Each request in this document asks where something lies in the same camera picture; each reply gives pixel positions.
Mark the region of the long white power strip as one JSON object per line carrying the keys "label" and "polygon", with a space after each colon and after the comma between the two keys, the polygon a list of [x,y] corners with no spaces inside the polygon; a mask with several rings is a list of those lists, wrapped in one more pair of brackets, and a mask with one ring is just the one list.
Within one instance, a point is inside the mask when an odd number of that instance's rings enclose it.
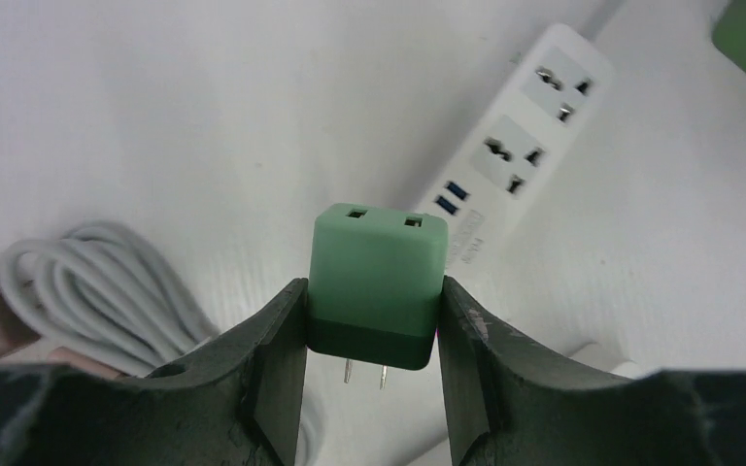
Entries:
{"label": "long white power strip", "polygon": [[610,61],[563,23],[523,55],[417,203],[448,223],[447,275],[474,276],[494,261],[613,81]]}

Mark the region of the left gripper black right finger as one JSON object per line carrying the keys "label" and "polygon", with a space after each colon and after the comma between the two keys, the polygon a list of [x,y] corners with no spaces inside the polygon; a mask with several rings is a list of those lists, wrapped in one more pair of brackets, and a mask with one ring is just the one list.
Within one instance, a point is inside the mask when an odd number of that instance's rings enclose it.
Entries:
{"label": "left gripper black right finger", "polygon": [[457,465],[746,465],[746,370],[631,380],[551,350],[446,278],[439,358]]}

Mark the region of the green plug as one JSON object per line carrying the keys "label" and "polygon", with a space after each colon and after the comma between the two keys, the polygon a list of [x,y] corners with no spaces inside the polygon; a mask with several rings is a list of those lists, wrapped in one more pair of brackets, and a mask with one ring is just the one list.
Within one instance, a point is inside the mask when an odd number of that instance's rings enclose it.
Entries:
{"label": "green plug", "polygon": [[337,203],[314,223],[307,347],[409,371],[434,345],[449,228],[428,214]]}

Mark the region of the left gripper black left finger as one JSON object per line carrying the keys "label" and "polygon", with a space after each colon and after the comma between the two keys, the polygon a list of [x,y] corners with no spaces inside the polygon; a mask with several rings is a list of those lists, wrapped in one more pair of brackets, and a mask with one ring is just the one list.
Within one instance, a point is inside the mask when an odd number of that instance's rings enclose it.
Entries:
{"label": "left gripper black left finger", "polygon": [[0,465],[291,465],[307,281],[146,378],[0,364]]}

